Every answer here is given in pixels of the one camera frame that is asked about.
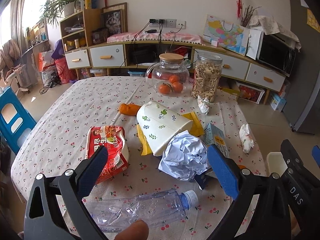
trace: framed photo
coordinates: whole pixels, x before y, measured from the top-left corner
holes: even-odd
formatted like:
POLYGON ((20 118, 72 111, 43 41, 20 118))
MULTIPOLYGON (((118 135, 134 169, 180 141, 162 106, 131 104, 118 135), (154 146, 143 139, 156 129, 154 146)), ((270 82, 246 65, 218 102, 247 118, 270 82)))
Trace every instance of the framed photo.
POLYGON ((121 9, 101 14, 101 25, 109 31, 109 36, 122 33, 121 9))
POLYGON ((121 25, 121 33, 126 33, 128 32, 128 22, 127 22, 127 3, 118 3, 114 5, 107 6, 103 8, 103 12, 110 12, 113 10, 121 10, 121 18, 122 18, 122 25, 121 25))

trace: drawer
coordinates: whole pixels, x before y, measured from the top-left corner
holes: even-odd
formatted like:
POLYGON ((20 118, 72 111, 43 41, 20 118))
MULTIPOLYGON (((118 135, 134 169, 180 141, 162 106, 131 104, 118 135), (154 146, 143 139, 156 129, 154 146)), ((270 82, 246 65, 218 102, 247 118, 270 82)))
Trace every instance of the drawer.
POLYGON ((81 67, 90 67, 88 52, 86 49, 67 53, 66 60, 68 63, 68 68, 70 68, 70 69, 81 68, 81 67))
POLYGON ((279 75, 273 70, 251 63, 245 80, 275 91, 280 91, 284 79, 284 76, 279 75))
POLYGON ((111 45, 90 49, 93 67, 124 66, 123 45, 111 45))
MULTIPOLYGON (((229 77, 234 77, 237 79, 245 79, 245 75, 247 73, 248 67, 249 67, 249 62, 235 58, 235 57, 230 57, 226 56, 220 53, 216 52, 211 52, 207 50, 201 50, 197 49, 198 52, 205 52, 205 53, 210 53, 210 54, 215 54, 223 59, 223 64, 227 65, 222 69, 222 75, 224 76, 229 76, 229 77)), ((198 53, 195 51, 195 56, 193 62, 197 60, 198 53)))

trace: jar of peanuts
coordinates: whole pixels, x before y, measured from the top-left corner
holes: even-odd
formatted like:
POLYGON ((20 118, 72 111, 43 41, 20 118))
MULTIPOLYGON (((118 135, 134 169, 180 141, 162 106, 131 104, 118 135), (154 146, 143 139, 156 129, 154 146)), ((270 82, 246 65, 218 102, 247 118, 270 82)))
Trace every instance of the jar of peanuts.
POLYGON ((195 62, 195 78, 191 96, 209 98, 214 101, 222 72, 222 58, 211 53, 199 53, 195 62))

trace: cherry print tablecloth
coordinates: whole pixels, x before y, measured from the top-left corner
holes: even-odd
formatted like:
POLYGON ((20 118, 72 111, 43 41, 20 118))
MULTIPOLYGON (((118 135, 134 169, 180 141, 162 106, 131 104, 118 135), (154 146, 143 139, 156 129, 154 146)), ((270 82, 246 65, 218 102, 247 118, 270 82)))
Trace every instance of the cherry print tablecloth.
MULTIPOLYGON (((150 100, 179 114, 196 111, 203 125, 212 122, 224 132, 229 156, 236 163, 245 165, 255 174, 266 174, 256 142, 249 154, 242 152, 238 132, 246 120, 238 103, 229 94, 218 90, 209 114, 204 116, 199 112, 196 99, 189 94, 181 97, 161 95, 149 88, 144 78, 95 77, 72 85, 32 130, 11 168, 11 178, 16 188, 28 199, 36 174, 41 172, 51 177, 61 175, 66 169, 76 168, 85 157, 90 126, 122 126, 130 152, 129 168, 96 185, 83 202, 132 197, 171 188, 179 193, 193 189, 199 197, 199 205, 187 211, 184 219, 152 229, 149 239, 206 239, 232 200, 225 195, 216 179, 210 179, 206 189, 200 190, 196 183, 179 181, 160 172, 157 169, 159 160, 153 155, 140 155, 142 148, 137 137, 137 119, 120 114, 118 107, 121 103, 142 105, 150 100)), ((239 233, 245 231, 255 204, 256 200, 253 200, 239 233)), ((66 210, 62 198, 59 198, 59 205, 62 212, 66 210)), ((70 231, 76 233, 68 212, 64 217, 70 231)), ((114 234, 108 234, 108 237, 113 239, 114 234)))

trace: white tissue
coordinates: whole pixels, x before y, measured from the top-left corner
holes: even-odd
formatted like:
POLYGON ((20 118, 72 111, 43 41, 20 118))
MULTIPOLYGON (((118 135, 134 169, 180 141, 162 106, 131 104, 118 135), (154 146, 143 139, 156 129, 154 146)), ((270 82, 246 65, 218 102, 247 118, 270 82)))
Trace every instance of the white tissue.
POLYGON ((249 153, 251 148, 254 147, 254 141, 250 135, 249 125, 243 124, 239 131, 239 137, 241 140, 242 148, 244 153, 249 153))
POLYGON ((198 138, 184 131, 169 142, 159 163, 159 170, 179 180, 193 179, 211 168, 207 147, 198 138))
POLYGON ((198 106, 200 108, 201 113, 209 113, 209 98, 202 99, 200 96, 198 96, 198 106))

